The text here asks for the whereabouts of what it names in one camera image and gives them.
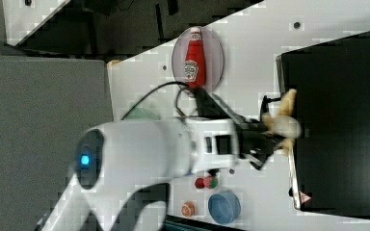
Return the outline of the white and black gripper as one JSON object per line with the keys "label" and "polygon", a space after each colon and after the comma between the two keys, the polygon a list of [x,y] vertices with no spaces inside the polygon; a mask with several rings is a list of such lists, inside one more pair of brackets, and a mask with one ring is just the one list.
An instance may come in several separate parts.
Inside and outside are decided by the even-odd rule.
{"label": "white and black gripper", "polygon": [[203,88],[191,90],[197,114],[189,117],[192,174],[232,168],[249,159],[260,170],[278,150],[282,136],[266,136],[268,127],[254,118],[237,114],[219,95]]}

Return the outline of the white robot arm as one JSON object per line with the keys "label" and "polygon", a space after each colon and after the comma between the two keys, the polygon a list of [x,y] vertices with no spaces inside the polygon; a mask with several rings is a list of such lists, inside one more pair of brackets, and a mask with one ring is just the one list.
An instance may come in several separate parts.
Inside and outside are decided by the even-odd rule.
{"label": "white robot arm", "polygon": [[195,116],[124,119],[87,130],[63,194],[35,231],[81,231],[90,219],[96,231],[134,231],[144,207],[169,203],[175,178],[239,160],[262,168],[278,145],[266,125],[202,88],[192,93]]}

